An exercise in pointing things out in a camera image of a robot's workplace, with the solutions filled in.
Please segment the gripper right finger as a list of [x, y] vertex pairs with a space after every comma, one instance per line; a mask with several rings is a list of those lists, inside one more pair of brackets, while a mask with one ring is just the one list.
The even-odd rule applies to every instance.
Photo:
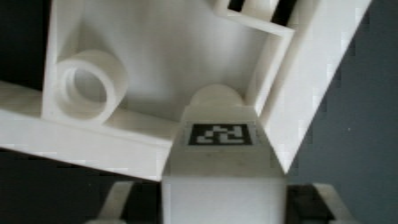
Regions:
[[312, 186], [334, 216], [328, 224], [362, 224], [351, 215], [334, 186], [323, 183], [314, 183]]

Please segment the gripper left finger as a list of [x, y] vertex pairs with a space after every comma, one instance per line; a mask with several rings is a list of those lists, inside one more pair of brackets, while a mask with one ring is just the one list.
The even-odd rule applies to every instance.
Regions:
[[120, 216], [133, 185], [131, 181], [117, 181], [113, 183], [97, 216], [83, 224], [126, 224]]

